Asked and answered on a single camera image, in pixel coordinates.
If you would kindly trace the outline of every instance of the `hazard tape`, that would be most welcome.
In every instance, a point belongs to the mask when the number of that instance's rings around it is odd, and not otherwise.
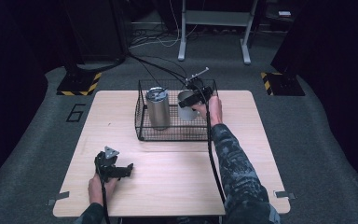
[[[95,75],[95,78],[92,80],[92,84],[87,91],[57,91],[57,95],[92,95],[92,93],[97,88],[98,81],[100,80],[101,73]]]
[[[261,73],[261,77],[263,78],[264,87],[266,88],[268,95],[274,95],[274,92],[272,91],[271,85],[269,84],[269,79],[267,75],[281,75],[281,73]]]

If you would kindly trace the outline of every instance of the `cable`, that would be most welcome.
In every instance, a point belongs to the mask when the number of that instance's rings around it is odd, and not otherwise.
[[[177,22],[177,19],[175,17],[175,14],[173,13],[173,7],[172,7],[172,0],[170,0],[170,8],[171,8],[171,12],[172,12],[172,15],[173,15],[173,19],[175,21],[175,25],[176,25],[176,31],[177,31],[177,36],[176,36],[176,39],[174,40],[161,40],[160,37],[156,37],[155,39],[158,40],[158,41],[155,41],[155,42],[147,42],[147,43],[143,43],[143,44],[139,44],[139,45],[135,45],[135,46],[131,46],[129,47],[129,49],[134,49],[134,48],[138,48],[138,47],[141,47],[141,46],[144,46],[144,45],[149,45],[149,44],[161,44],[162,46],[166,47],[166,48],[170,48],[172,46],[174,46],[179,40],[180,40],[180,32],[179,32],[179,24]],[[170,43],[170,42],[173,42],[172,44],[170,45],[165,45],[164,43]]]
[[[205,0],[203,0],[203,2],[202,2],[202,11],[203,11],[204,8],[205,8]],[[193,33],[193,31],[196,30],[197,26],[198,26],[198,24],[197,24],[196,26],[194,26],[194,28],[190,31],[190,33],[188,33],[188,34],[186,35],[186,37],[190,36],[190,35]]]
[[[160,60],[165,61],[165,62],[174,63],[176,66],[178,66],[180,69],[182,69],[183,73],[185,74],[185,77],[187,77],[186,70],[180,64],[178,64],[176,62],[173,62],[173,61],[170,61],[170,60],[167,60],[167,59],[163,59],[163,58],[160,58],[158,56],[138,55],[138,57],[157,58],[157,59],[160,59]]]
[[[101,181],[101,191],[103,192],[103,215],[106,224],[110,224],[109,214],[107,212],[107,200],[106,200],[106,188],[104,186],[104,176],[101,176],[100,167],[98,165],[96,167],[97,167],[98,176],[100,177],[100,181]]]
[[[130,46],[129,49],[134,49],[134,48],[138,48],[138,47],[141,47],[141,46],[144,46],[144,45],[149,45],[149,44],[162,44],[165,47],[171,47],[171,46],[166,46],[163,43],[177,42],[178,38],[176,37],[176,39],[174,39],[174,40],[162,40],[162,38],[166,38],[166,37],[169,37],[169,36],[170,36],[170,34],[167,31],[164,31],[159,35],[144,35],[144,36],[142,36],[142,37],[140,37],[138,39],[132,40],[131,44],[134,45],[134,46]],[[156,39],[158,41],[146,42],[146,41],[148,41],[150,39]]]
[[[197,86],[197,89],[199,89],[202,98],[205,101],[205,107],[206,107],[206,133],[208,135],[208,154],[209,154],[209,160],[211,161],[212,171],[214,180],[216,181],[217,189],[219,190],[220,197],[222,199],[222,202],[225,203],[226,197],[222,189],[222,185],[219,180],[219,175],[217,174],[216,166],[214,165],[214,159],[213,159],[213,153],[212,153],[212,134],[211,134],[211,115],[209,112],[209,102],[206,100],[202,90],[200,87]]]
[[[147,69],[147,67],[142,63],[142,62],[139,62],[147,71],[147,73],[157,82],[157,84],[162,87],[161,84],[158,83],[158,81],[156,80],[156,78],[152,75],[152,73],[149,71],[149,69]]]
[[[161,29],[162,32],[160,34],[147,35],[148,31],[156,32],[157,27],[158,27],[158,25],[155,26],[154,29],[138,29],[138,30],[133,31],[133,35],[135,35],[135,37],[131,41],[131,45],[140,45],[140,44],[145,43],[149,39],[161,39],[161,38],[168,37],[170,35],[169,32],[164,31],[164,29]]]
[[[129,53],[129,56],[132,57],[133,59],[137,60],[137,61],[140,62],[140,63],[146,63],[146,64],[151,65],[151,66],[154,66],[154,67],[156,67],[156,68],[158,68],[158,69],[160,69],[160,70],[162,70],[162,71],[164,71],[164,72],[167,72],[167,73],[170,74],[171,76],[173,76],[173,77],[175,77],[176,79],[178,79],[183,85],[185,85],[185,82],[184,82],[182,79],[179,78],[179,77],[181,77],[181,78],[185,79],[185,77],[183,77],[182,75],[180,75],[180,74],[178,74],[178,73],[175,73],[175,72],[173,72],[173,71],[171,71],[171,70],[169,70],[169,69],[167,69],[167,68],[164,68],[164,67],[161,67],[161,66],[159,66],[159,65],[156,65],[156,64],[154,64],[154,63],[150,63],[150,62],[148,62],[148,61],[145,61],[145,60],[143,60],[143,59],[140,59],[140,58],[134,56],[134,55],[131,54],[131,53]]]

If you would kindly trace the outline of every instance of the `stand base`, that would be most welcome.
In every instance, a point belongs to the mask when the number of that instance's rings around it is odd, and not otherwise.
[[[88,73],[76,79],[66,75],[57,88],[57,95],[91,95],[100,77],[101,73]]]
[[[248,46],[246,45],[246,43],[243,43],[243,39],[240,40],[240,44],[242,49],[243,62],[246,65],[249,65],[251,64],[251,56],[249,56]]]
[[[179,55],[178,55],[178,61],[182,62],[185,60],[185,53],[186,53],[186,41],[181,41],[180,42],[180,47],[179,47]]]
[[[268,95],[305,96],[296,78],[290,81],[280,73],[261,73]]]

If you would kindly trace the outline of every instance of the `hand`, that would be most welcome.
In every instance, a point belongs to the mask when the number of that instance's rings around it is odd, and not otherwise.
[[[192,105],[191,108],[198,110],[203,119],[206,120],[206,106]],[[223,123],[222,101],[217,96],[212,96],[209,100],[209,113],[211,117],[211,128],[219,123]]]
[[[109,201],[112,198],[113,190],[117,183],[117,178],[111,179],[108,183],[105,183],[106,200]],[[95,174],[92,179],[89,180],[89,203],[98,203],[103,206],[103,192],[101,186],[100,177]]]

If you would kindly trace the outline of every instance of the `wire basket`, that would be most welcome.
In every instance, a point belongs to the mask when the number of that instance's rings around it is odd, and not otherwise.
[[[213,94],[217,94],[216,83],[212,79],[202,80],[204,86],[209,86]],[[152,126],[147,110],[145,95],[151,88],[162,87],[168,90],[170,125],[161,130],[161,126]],[[185,121],[178,116],[179,92],[186,87],[176,79],[143,79],[138,83],[138,101],[135,108],[135,131],[140,141],[207,141],[207,124],[200,116],[191,121]]]

